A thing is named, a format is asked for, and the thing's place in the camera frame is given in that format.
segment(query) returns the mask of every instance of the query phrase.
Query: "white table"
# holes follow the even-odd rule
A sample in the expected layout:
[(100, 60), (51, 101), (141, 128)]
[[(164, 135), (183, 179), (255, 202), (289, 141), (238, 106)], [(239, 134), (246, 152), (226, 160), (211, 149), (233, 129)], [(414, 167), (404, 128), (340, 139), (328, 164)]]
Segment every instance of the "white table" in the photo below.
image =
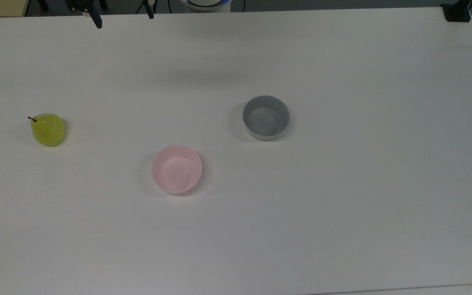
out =
[[(282, 99), (285, 134), (241, 120)], [(60, 115), (62, 145), (27, 116)], [(199, 185), (152, 157), (184, 144)], [(472, 22), (440, 8), (0, 19), (0, 294), (472, 284)]]

